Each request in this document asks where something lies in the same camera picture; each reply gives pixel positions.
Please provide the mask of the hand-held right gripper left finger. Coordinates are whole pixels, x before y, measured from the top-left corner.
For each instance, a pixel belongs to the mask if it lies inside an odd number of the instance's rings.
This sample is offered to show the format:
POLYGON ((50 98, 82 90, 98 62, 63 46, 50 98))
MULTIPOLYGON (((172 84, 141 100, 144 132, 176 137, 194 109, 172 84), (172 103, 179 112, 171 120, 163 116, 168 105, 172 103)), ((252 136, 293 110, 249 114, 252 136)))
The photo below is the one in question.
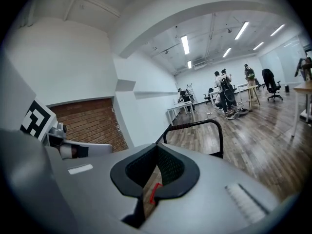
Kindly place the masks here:
POLYGON ((58 234, 145 234, 143 188, 129 178, 111 179, 113 167, 155 144, 82 159, 63 160, 52 149, 52 176, 60 194, 52 201, 53 231, 58 234))

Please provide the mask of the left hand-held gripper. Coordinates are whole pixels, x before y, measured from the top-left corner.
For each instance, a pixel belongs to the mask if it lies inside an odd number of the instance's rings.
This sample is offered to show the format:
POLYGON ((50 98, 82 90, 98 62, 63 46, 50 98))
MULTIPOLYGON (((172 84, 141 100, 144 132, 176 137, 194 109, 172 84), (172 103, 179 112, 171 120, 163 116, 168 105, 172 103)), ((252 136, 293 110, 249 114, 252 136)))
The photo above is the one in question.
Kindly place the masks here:
MULTIPOLYGON (((73 234, 76 220, 41 143, 51 115, 35 100, 12 63, 0 56, 0 215, 23 234, 73 234)), ((63 141, 62 159, 98 157, 110 144, 63 141)))

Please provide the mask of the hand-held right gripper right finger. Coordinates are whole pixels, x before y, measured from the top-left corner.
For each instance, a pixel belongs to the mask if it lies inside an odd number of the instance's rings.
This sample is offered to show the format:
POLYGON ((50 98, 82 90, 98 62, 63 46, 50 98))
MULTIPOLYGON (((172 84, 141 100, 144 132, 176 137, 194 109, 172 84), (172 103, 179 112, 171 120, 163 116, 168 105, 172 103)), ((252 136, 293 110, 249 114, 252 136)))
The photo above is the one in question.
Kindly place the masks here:
POLYGON ((148 234, 238 234, 251 226, 246 213, 262 216, 273 211, 279 199, 263 184, 224 159, 168 145, 192 159, 199 180, 184 196, 161 200, 143 224, 148 234))

